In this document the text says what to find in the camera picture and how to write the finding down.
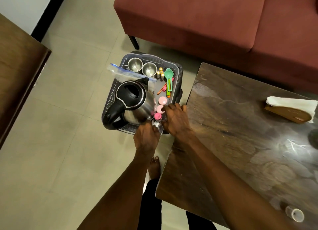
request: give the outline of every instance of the person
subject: person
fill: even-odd
[[[190,127],[185,105],[169,104],[163,109],[167,116],[167,121],[162,123],[164,129],[190,155],[230,229],[294,229],[281,212],[277,212],[198,140]],[[139,126],[133,138],[136,146],[133,161],[78,230],[161,229],[161,200],[155,197],[160,165],[159,159],[153,157],[160,133],[151,122],[147,122]],[[143,195],[147,169],[151,180]],[[190,230],[214,228],[212,222],[199,216],[187,212],[187,217]]]

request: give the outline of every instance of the white wall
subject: white wall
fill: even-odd
[[[50,0],[0,0],[0,13],[31,34]]]

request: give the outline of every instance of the electric kettle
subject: electric kettle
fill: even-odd
[[[153,93],[148,91],[148,82],[148,78],[142,78],[119,85],[114,103],[102,116],[106,129],[118,129],[128,123],[139,125],[153,119],[156,101]]]

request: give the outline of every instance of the stainless steel cup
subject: stainless steel cup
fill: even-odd
[[[145,63],[142,66],[142,74],[149,76],[149,77],[153,77],[154,75],[156,75],[157,73],[157,66],[154,63]]]
[[[142,60],[139,58],[132,58],[128,61],[128,69],[133,72],[139,72],[142,69]]]

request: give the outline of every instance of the black sofa leg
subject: black sofa leg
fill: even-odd
[[[136,38],[132,35],[128,35],[128,36],[129,36],[129,39],[131,40],[131,43],[133,43],[133,47],[135,47],[136,50],[139,50],[139,45]]]

